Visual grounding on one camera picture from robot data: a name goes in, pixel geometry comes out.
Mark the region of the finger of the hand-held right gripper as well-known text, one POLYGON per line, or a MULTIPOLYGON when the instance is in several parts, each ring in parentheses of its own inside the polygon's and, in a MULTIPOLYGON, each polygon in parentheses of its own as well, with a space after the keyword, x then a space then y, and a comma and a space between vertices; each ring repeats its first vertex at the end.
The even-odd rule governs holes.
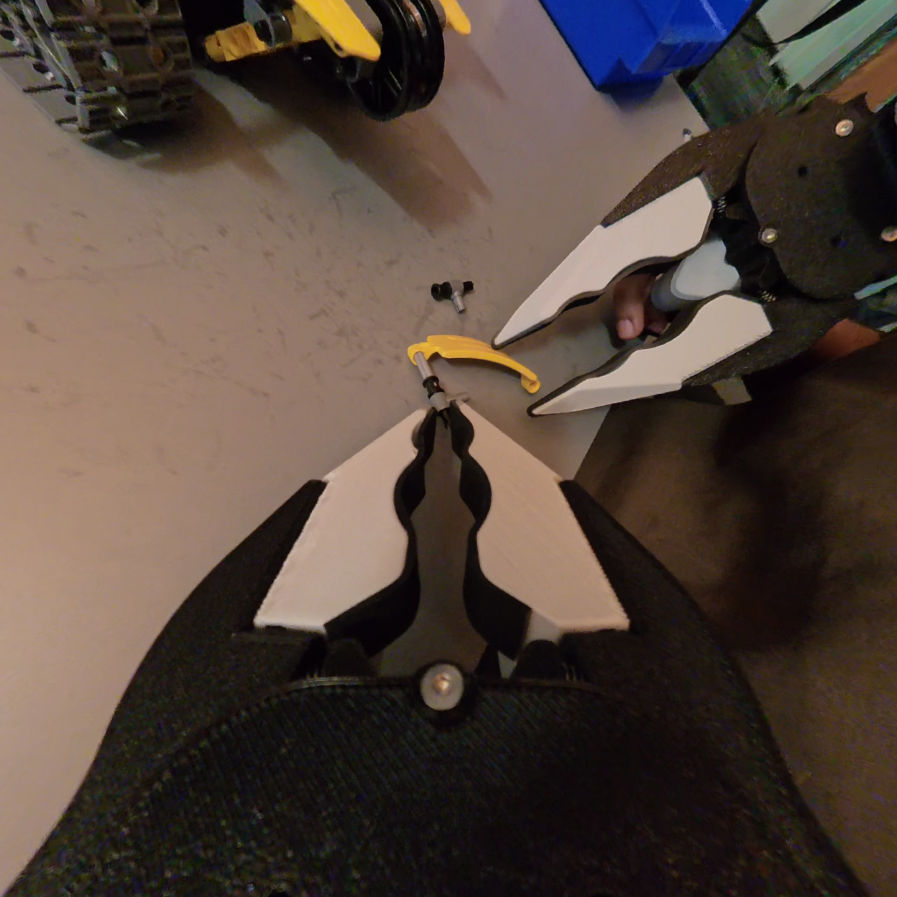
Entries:
POLYGON ((703 299, 657 340, 626 349, 533 403, 528 415, 578 413, 678 391, 692 376, 772 333, 761 304, 734 294, 703 299))
POLYGON ((609 225, 598 225, 521 303, 492 340, 501 349, 542 330, 580 301, 600 297, 623 277, 696 249, 714 209, 702 175, 686 180, 609 225))

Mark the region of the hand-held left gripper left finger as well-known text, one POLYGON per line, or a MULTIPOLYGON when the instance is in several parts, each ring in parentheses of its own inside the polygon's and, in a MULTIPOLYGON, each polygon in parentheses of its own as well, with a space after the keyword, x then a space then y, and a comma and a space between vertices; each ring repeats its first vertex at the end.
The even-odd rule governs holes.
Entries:
POLYGON ((258 633, 399 638, 420 606, 412 515, 433 411, 418 410, 326 475, 253 620, 258 633))

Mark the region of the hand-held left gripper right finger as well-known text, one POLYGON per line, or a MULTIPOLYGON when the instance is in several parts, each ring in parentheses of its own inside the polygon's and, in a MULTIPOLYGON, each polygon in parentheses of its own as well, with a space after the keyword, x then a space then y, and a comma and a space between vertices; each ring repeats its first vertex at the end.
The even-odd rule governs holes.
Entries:
POLYGON ((586 679, 569 636, 626 633, 630 618, 563 480, 469 405, 448 410, 466 537, 467 621, 523 678, 586 679))

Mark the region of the long grey black axle assembly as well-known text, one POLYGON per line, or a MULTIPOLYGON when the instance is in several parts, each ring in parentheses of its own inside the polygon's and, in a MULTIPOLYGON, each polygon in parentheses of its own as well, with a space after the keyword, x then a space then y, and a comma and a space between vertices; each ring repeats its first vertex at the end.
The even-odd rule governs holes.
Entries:
POLYGON ((421 385, 427 392, 430 406, 438 413, 445 427, 450 426, 449 408, 455 403, 468 403, 469 393, 463 391, 457 394, 448 394, 436 376, 432 365, 423 352, 415 352, 411 356, 412 363, 420 373, 421 385))

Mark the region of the yellow curved toy panel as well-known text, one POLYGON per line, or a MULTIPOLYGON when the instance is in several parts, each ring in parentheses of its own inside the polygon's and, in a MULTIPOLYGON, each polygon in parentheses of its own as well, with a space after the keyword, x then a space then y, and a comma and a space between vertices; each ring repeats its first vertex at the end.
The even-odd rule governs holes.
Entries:
POLYGON ((407 348, 407 357, 415 366, 417 356, 425 362, 438 355, 449 361, 477 361, 494 364, 511 370, 520 376, 521 387, 532 395, 541 389, 538 376, 527 366, 511 358, 507 353, 496 350, 489 343, 464 335, 429 335, 425 340, 407 348))

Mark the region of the person's right hand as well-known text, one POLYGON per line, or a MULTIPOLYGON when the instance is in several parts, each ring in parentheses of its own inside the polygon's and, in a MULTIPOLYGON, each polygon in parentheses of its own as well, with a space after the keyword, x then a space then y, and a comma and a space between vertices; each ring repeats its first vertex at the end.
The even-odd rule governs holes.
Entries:
POLYGON ((656 279, 657 274, 648 270, 627 275, 613 286, 614 326, 622 342, 639 338, 644 333, 661 335, 667 328, 668 316, 651 300, 656 279))

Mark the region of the grey metal case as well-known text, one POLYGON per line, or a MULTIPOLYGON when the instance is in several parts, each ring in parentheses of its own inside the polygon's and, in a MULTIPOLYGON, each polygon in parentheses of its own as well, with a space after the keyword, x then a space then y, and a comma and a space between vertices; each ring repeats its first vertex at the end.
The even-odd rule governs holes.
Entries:
POLYGON ((785 41, 834 6, 834 1, 768 1, 758 11, 758 21, 774 44, 771 64, 787 86, 812 86, 895 23, 894 1, 866 1, 813 34, 785 41))

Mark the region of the blue plastic bin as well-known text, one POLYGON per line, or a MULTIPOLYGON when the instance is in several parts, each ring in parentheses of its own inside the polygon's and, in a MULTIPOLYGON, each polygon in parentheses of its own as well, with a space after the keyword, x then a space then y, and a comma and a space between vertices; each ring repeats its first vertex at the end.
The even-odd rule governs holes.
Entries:
POLYGON ((655 86, 701 66, 726 42, 750 1, 542 1, 598 90, 655 86))

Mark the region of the yellow black toy tracked vehicle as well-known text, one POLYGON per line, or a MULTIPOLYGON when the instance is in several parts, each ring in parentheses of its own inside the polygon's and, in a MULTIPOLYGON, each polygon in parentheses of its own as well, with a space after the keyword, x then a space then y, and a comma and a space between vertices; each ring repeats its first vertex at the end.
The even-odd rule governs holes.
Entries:
POLYGON ((180 123, 197 66, 278 54, 390 121, 436 96, 446 29, 470 34, 458 2, 3 1, 2 72, 84 142, 180 123))

